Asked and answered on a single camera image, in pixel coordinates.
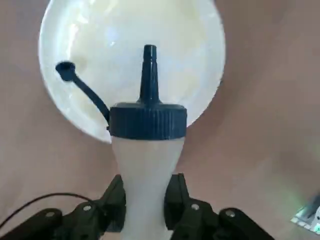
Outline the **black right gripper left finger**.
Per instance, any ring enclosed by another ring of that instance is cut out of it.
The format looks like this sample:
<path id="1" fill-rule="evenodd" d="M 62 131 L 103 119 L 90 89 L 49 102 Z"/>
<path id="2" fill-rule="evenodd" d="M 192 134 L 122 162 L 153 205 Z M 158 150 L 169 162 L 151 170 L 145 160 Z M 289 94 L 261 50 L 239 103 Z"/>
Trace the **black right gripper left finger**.
<path id="1" fill-rule="evenodd" d="M 46 208 L 1 236 L 2 240 L 100 240 L 107 233 L 119 233 L 124 226 L 126 195 L 117 174 L 100 199 L 82 197 L 71 213 Z"/>

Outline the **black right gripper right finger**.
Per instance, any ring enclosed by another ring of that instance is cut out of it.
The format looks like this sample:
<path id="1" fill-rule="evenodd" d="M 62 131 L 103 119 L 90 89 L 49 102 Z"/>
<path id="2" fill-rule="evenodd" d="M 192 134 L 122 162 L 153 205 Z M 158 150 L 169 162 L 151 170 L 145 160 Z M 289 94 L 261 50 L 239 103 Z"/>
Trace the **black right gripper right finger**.
<path id="1" fill-rule="evenodd" d="M 172 175 L 164 198 L 164 219 L 172 240 L 272 240 L 238 208 L 216 213 L 208 202 L 190 197 L 182 173 Z"/>

